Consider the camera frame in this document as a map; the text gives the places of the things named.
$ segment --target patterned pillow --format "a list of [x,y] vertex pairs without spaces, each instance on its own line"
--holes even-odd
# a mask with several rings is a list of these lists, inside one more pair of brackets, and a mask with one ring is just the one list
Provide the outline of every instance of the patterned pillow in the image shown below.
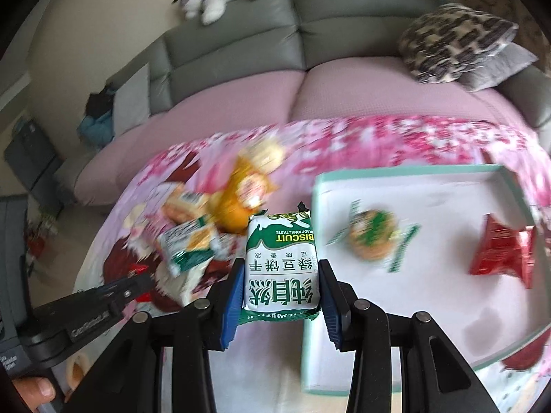
[[419,82],[451,82],[498,54],[518,29],[487,12],[448,3],[415,20],[401,35],[398,50]]

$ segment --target fingernail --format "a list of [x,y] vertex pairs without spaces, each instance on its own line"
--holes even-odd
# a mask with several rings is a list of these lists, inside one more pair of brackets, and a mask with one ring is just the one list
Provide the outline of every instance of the fingernail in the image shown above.
[[40,394],[45,398],[53,398],[56,393],[53,389],[52,383],[45,378],[38,379],[38,388],[40,390]]

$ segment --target sofa backrest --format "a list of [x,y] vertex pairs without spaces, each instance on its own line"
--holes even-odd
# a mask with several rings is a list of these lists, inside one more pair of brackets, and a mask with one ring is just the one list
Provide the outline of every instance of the sofa backrest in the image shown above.
[[400,34],[439,0],[236,0],[217,22],[165,32],[111,76],[122,86],[149,63],[151,113],[203,89],[267,71],[309,70],[351,56],[398,55]]

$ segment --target floor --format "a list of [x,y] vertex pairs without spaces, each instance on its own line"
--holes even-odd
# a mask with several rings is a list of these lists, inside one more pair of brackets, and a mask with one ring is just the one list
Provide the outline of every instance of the floor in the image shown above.
[[33,307],[70,295],[90,244],[107,217],[105,209],[83,206],[65,208],[57,221],[59,233],[46,248],[29,278]]

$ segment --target blue cloth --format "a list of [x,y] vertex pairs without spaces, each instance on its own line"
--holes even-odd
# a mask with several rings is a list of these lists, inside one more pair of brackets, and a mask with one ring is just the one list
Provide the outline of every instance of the blue cloth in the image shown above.
[[109,110],[107,113],[94,119],[85,116],[80,125],[76,128],[79,136],[91,146],[102,149],[107,146],[114,138],[113,115]]

